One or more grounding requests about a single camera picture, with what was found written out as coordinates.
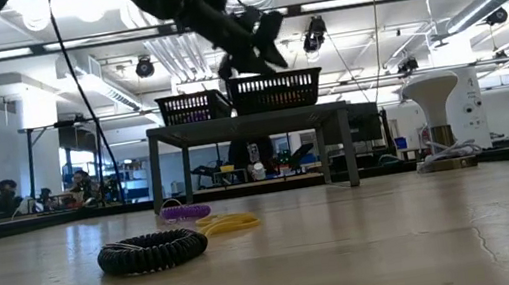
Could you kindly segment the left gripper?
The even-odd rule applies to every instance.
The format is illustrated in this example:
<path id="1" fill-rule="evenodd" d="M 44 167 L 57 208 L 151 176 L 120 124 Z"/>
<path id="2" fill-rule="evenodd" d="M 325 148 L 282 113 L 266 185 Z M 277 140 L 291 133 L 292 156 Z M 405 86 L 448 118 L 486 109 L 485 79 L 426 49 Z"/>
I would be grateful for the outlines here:
<path id="1" fill-rule="evenodd" d="M 239 74 L 270 74 L 270 64 L 287 68 L 287 62 L 275 46 L 284 20 L 279 11 L 265 13 L 259 24 L 248 24 L 248 14 L 229 13 L 229 0 L 180 0 L 174 17 L 176 32 L 194 31 L 203 37 L 211 35 L 213 48 L 224 55 L 218 76 L 228 80 Z"/>

